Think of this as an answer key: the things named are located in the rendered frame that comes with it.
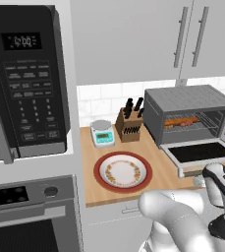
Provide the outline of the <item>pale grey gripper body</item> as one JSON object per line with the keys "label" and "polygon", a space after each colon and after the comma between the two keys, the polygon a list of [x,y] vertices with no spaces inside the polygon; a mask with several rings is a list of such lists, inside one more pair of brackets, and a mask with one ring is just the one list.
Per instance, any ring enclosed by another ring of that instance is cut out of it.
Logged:
{"label": "pale grey gripper body", "polygon": [[205,187],[205,181],[204,181],[204,178],[202,175],[197,175],[195,178],[194,178],[194,185],[195,186],[198,186],[198,187],[201,187],[201,188],[204,188]]}

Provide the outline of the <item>toaster oven glass door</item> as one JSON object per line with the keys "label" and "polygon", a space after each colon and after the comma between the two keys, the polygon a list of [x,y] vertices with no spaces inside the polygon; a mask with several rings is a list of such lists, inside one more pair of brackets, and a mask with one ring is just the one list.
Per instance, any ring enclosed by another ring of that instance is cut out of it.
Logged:
{"label": "toaster oven glass door", "polygon": [[207,139],[161,145],[160,148],[177,167],[179,178],[201,174],[212,162],[225,162],[225,142]]}

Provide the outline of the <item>orange baguette bread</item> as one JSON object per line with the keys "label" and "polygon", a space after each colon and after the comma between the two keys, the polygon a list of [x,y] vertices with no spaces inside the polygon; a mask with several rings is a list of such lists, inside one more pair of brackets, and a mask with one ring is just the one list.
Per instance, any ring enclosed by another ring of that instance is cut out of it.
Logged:
{"label": "orange baguette bread", "polygon": [[187,118],[169,119],[165,121],[165,127],[172,128],[174,126],[180,126],[181,122],[186,122],[186,121],[193,121],[195,123],[195,122],[198,122],[198,118],[194,116],[194,117],[187,117]]}

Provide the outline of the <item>grey toaster oven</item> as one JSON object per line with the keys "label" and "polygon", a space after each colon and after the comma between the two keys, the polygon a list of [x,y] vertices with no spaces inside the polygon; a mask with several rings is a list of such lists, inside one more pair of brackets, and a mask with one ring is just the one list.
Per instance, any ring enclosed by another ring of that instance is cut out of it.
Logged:
{"label": "grey toaster oven", "polygon": [[[159,149],[207,139],[225,142],[225,94],[211,85],[147,89],[143,107],[143,124]],[[165,127],[166,120],[194,116],[198,122],[192,126]]]}

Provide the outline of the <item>narrow white cupboard door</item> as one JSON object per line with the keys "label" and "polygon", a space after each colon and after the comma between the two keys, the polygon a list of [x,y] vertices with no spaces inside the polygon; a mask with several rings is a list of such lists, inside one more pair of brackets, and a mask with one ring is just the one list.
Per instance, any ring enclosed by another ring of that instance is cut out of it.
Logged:
{"label": "narrow white cupboard door", "polygon": [[[204,6],[209,7],[197,66],[192,67],[193,52]],[[194,0],[184,51],[181,78],[225,76],[225,0]]]}

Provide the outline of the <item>dark oven knob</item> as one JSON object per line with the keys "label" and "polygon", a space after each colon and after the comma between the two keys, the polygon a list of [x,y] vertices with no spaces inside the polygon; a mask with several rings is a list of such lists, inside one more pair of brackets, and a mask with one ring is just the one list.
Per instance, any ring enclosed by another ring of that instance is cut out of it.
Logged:
{"label": "dark oven knob", "polygon": [[55,197],[57,193],[58,193],[58,188],[56,186],[49,186],[44,189],[44,194],[48,198]]}

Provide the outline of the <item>wide white cupboard door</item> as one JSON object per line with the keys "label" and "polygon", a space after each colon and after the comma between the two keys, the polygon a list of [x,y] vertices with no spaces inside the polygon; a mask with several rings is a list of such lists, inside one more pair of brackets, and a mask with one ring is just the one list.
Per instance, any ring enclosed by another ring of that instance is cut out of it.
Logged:
{"label": "wide white cupboard door", "polygon": [[[79,85],[177,79],[194,0],[70,0]],[[174,68],[183,7],[189,7]]]}

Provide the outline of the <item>stainless steel oven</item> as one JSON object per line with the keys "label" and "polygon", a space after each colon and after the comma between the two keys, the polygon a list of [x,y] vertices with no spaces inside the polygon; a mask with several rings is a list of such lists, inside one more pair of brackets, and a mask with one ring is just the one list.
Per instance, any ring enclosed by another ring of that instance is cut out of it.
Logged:
{"label": "stainless steel oven", "polygon": [[[56,186],[48,198],[44,189]],[[0,184],[0,211],[44,204],[64,206],[66,215],[0,227],[0,252],[84,252],[77,182],[74,175]]]}

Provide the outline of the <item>black microwave oven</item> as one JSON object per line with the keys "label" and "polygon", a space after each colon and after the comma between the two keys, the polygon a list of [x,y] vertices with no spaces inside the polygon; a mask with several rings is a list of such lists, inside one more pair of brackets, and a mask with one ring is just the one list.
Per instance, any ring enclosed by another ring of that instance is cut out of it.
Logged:
{"label": "black microwave oven", "polygon": [[0,117],[15,158],[67,150],[70,113],[53,5],[0,5]]}

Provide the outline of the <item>red rimmed patterned plate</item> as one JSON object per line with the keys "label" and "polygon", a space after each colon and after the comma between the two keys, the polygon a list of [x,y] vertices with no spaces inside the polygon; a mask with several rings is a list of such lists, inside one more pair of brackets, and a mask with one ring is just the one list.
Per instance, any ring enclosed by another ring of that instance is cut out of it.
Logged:
{"label": "red rimmed patterned plate", "polygon": [[94,165],[95,180],[105,189],[117,193],[134,193],[144,189],[152,179],[149,162],[131,152],[112,152]]}

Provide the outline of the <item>wooden knife block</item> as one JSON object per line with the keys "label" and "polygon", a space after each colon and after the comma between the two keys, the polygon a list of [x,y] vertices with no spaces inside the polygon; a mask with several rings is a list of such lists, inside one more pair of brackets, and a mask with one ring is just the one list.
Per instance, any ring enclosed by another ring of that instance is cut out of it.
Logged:
{"label": "wooden knife block", "polygon": [[115,128],[122,143],[137,142],[140,139],[143,118],[138,117],[138,114],[132,110],[130,117],[126,118],[123,108],[120,109]]}

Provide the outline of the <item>white drawer front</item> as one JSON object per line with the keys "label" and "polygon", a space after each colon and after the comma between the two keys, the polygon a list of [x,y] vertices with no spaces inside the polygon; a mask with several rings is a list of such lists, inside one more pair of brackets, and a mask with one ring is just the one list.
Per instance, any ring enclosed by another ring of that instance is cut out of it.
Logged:
{"label": "white drawer front", "polygon": [[89,226],[125,220],[149,223],[149,220],[144,218],[141,212],[122,214],[122,210],[125,209],[126,206],[138,207],[138,201],[132,200],[87,208],[85,214],[86,222]]}

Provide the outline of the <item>white and teal kitchen scale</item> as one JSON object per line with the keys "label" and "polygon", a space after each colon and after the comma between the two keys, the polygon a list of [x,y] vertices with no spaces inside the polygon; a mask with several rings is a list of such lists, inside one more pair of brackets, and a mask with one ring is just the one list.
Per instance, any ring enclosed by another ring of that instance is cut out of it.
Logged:
{"label": "white and teal kitchen scale", "polygon": [[108,148],[115,145],[114,129],[110,121],[95,120],[91,122],[90,135],[96,148]]}

